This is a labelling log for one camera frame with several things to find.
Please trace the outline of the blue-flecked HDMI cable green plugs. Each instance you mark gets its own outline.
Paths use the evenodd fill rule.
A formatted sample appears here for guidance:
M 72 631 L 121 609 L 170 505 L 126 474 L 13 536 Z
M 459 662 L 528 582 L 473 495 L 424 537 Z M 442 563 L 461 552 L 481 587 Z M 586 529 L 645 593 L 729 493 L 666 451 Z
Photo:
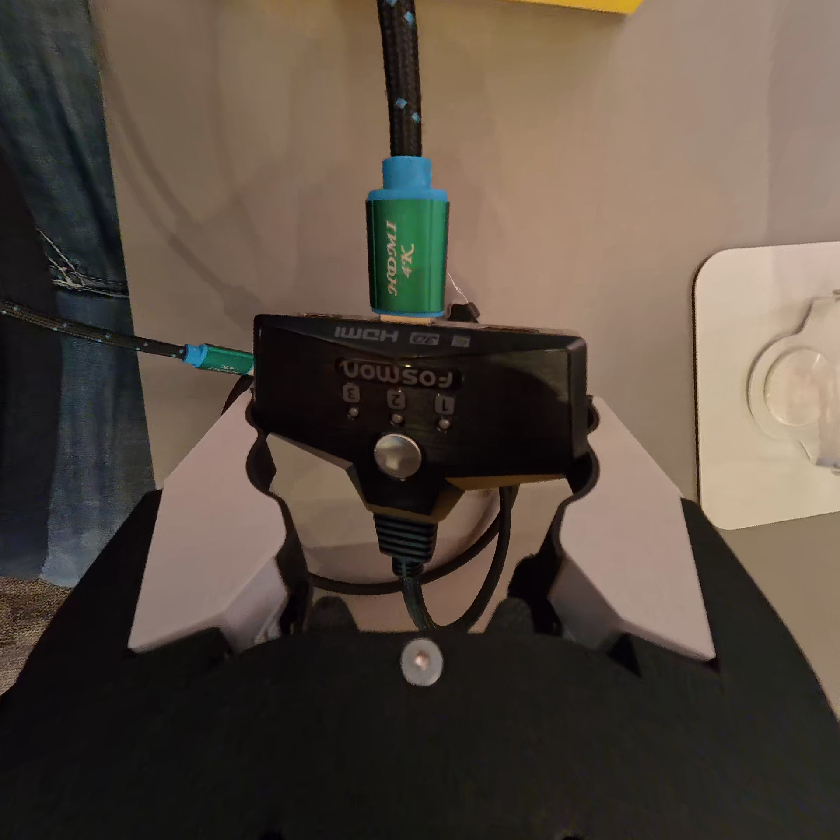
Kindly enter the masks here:
M 365 202 L 370 306 L 382 321 L 445 313 L 449 200 L 423 156 L 417 16 L 411 1 L 377 2 L 391 155 Z M 177 359 L 200 371 L 252 375 L 252 353 L 211 343 L 159 342 L 49 316 L 2 300 L 2 318 L 104 347 Z

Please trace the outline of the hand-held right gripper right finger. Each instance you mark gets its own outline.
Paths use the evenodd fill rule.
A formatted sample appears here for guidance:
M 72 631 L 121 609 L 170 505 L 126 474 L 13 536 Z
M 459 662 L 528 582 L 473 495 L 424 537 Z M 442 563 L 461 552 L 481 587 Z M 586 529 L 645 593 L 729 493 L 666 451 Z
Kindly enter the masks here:
M 682 496 L 600 397 L 583 486 L 520 488 L 511 597 L 537 628 L 607 650 L 632 635 L 697 661 L 716 657 Z

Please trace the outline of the person's jeans leg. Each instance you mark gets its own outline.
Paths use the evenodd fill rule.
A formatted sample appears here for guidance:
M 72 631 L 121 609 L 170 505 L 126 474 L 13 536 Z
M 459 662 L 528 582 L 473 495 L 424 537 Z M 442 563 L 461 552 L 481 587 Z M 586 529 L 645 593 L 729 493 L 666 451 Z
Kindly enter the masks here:
M 2 299 L 133 333 L 89 2 L 1 2 Z M 2 576 L 79 581 L 154 488 L 139 362 L 2 316 Z

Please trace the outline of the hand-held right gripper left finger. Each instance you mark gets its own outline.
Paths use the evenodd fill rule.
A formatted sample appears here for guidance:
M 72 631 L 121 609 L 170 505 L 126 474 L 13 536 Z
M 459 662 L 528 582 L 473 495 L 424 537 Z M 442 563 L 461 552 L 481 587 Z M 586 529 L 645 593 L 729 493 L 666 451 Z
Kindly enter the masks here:
M 216 629 L 241 652 L 300 633 L 307 562 L 276 468 L 237 396 L 165 479 L 129 636 L 135 653 Z

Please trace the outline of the black HDMI switch box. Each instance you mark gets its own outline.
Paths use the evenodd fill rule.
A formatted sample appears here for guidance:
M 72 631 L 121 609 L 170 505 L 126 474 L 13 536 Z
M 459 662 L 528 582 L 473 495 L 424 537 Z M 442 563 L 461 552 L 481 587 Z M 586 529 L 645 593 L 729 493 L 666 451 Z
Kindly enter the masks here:
M 586 345 L 556 331 L 261 314 L 252 415 L 345 469 L 367 510 L 441 522 L 468 490 L 588 450 Z

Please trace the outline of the wooden board stand white base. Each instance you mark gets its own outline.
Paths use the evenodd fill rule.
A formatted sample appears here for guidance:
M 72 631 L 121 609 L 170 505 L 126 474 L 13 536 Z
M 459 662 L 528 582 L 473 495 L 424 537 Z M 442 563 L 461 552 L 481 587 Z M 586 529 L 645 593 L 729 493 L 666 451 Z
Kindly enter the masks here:
M 700 506 L 739 530 L 838 512 L 837 241 L 730 248 L 692 292 Z

